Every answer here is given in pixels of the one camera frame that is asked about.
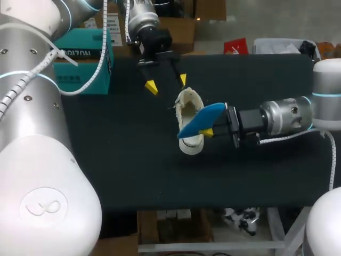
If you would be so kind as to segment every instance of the black table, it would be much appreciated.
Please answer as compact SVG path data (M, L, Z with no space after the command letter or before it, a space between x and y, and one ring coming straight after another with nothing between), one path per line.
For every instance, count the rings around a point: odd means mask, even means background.
M203 151L188 156L176 138L172 106L179 88L170 67L154 69L160 91L154 97L134 60L114 65L108 95L63 99L75 156L104 213L309 206L328 191L330 141L318 133L240 150L230 138L205 138ZM248 109L312 92L313 64L303 55L188 56L181 65L206 105L228 101ZM335 140L341 144L340 135ZM335 186L341 185L339 166Z

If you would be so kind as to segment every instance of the shoe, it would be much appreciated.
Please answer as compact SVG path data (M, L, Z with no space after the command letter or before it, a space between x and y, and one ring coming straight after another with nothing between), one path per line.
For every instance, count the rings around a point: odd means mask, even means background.
M189 88L183 90L175 101L176 118L180 130L193 120L197 112L204 108L199 94ZM204 136L202 134L190 138L180 139L179 147L187 155L196 155L204 147Z

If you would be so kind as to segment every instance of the cable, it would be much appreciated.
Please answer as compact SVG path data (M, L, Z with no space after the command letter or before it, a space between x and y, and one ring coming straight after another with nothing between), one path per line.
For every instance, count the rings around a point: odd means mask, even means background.
M106 49L107 49L107 18L108 18L108 0L104 0L103 1L103 42L102 42L102 52L101 52L101 57L100 57L98 65L97 65L97 68L96 68L94 74L92 75L92 77L89 79L89 81L87 81L78 90L73 91L73 92L66 92L66 91L63 91L63 90L59 89L59 91L60 91L60 93L62 95L74 96L74 95L82 93L85 89L87 89L92 84L92 82L96 79L97 75L101 71L101 68L102 68L102 65L103 65L103 62L104 62L104 58L105 58Z
M127 43L131 42L130 35L129 35L130 1L131 0L127 0L127 2L126 2L126 5L127 5L126 6L126 19L125 19L125 22L124 22L124 30L125 30L125 34L126 34L126 41L127 41Z
M61 58L66 59L69 61L71 64L78 66L78 63L75 62L73 59L65 55L65 52L63 50L59 50L57 46L55 46L50 39L48 39L43 33L39 32L37 29L34 29L33 27L27 26L25 24L20 24L20 23L6 23L0 25L0 30L5 29L5 28L18 28L22 30L26 30L29 32L32 32L33 34L39 36L41 39L43 39L45 42L47 42L52 48L54 48L58 54L60 55Z
M329 131L320 131L319 129L313 128L307 131L299 132L290 136L285 136L281 138L274 138L274 139L266 139L266 140L261 140L260 144L267 144L267 143L272 143L272 142L277 142L277 141L284 141L284 140L290 140L295 137L307 134L309 132L320 132L321 136L325 138L325 134L328 136L330 139L331 143L331 171L330 171L330 179L329 179L329 190L332 190L334 188L334 178L335 178L335 169L336 169L336 144L334 137Z
M34 69L26 73L15 85L12 87L4 98L0 101L0 119L3 117L5 111L8 109L11 102L17 97L27 86L27 84L41 71L43 71L47 66L49 66L55 58L65 57L64 51L57 51L53 49L49 52L44 60L39 63Z

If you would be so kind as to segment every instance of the blue foam pad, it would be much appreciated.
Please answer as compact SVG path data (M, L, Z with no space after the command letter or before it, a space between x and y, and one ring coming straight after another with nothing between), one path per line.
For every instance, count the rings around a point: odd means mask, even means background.
M206 106L178 133L177 137L179 139L193 137L198 135L201 130L212 128L224 110L224 103L215 103Z

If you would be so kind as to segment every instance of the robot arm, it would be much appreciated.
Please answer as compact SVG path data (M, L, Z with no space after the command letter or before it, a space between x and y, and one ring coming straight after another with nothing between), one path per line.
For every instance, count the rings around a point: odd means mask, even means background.
M129 30L141 38L158 19L149 1L132 2ZM1 0L0 26L9 25L0 29L1 256L87 256L99 237L100 201L72 154L53 66L25 89L20 84L50 52L32 29L57 39L102 5L103 0ZM155 21L147 22L149 16ZM146 21L143 26L139 19ZM15 99L6 98L8 92Z
M321 131L341 130L341 59L323 60L313 70L313 92L309 97L268 101L253 110L236 110L227 103L202 109L179 133L186 138L198 133L230 135L234 145L260 142L271 137L301 132L311 127ZM219 116L223 122L207 122L202 117ZM341 255L341 188L335 188L313 205L306 224L304 256Z

